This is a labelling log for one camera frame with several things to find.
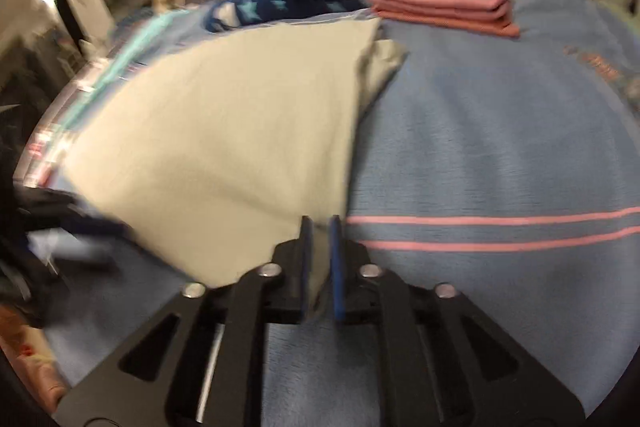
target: bedding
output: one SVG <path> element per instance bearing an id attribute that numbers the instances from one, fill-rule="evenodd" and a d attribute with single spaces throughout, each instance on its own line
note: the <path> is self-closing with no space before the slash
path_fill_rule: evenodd
<path id="1" fill-rule="evenodd" d="M 402 57 L 374 40 L 378 25 L 279 24 L 165 57 L 82 131 L 65 174 L 163 260 L 212 287 L 235 282 L 296 235 L 300 216 L 344 215 L 358 112 Z M 318 254 L 313 293 L 327 271 Z"/>
<path id="2" fill-rule="evenodd" d="M 598 54 L 629 78 L 640 67 L 638 42 L 587 0 L 513 2 L 520 41 L 382 23 L 410 52 L 358 130 L 347 231 L 411 282 L 459 286 L 590 412 L 638 348 L 632 210 L 640 169 L 628 110 L 604 70 L 580 57 Z M 202 38 L 198 13 L 205 11 L 176 19 L 152 53 L 175 51 L 192 32 Z M 73 188 L 64 178 L 55 186 Z M 503 217 L 511 225 L 460 226 L 459 216 Z M 36 237 L 44 254 L 108 253 L 121 272 L 115 279 L 71 278 L 60 320 L 47 330 L 75 384 L 189 278 L 115 241 L 52 234 Z M 216 237 L 207 240 L 214 245 Z M 416 243 L 422 250 L 407 250 Z M 444 243 L 506 243 L 507 251 L 445 251 Z M 546 249 L 521 251 L 531 244 Z M 269 336 L 265 425 L 376 425 L 376 350 L 368 328 L 337 330 L 327 312 L 301 327 L 272 326 Z"/>

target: metal bolt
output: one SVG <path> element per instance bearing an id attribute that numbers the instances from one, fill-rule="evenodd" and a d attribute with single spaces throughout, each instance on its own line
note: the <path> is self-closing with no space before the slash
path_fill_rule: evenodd
<path id="1" fill-rule="evenodd" d="M 438 284 L 435 287 L 435 292 L 438 297 L 441 299 L 452 299 L 456 295 L 458 295 L 458 290 L 456 287 L 449 283 Z"/>
<path id="2" fill-rule="evenodd" d="M 200 284 L 199 282 L 192 282 L 185 285 L 182 288 L 182 295 L 187 297 L 188 299 L 199 299 L 206 292 L 206 288 L 204 284 Z"/>
<path id="3" fill-rule="evenodd" d="M 366 279 L 373 279 L 382 275 L 382 268 L 377 264 L 364 264 L 360 266 L 360 275 Z"/>
<path id="4" fill-rule="evenodd" d="M 275 263 L 263 264 L 258 268 L 258 275 L 260 277 L 277 277 L 282 273 L 282 266 Z"/>

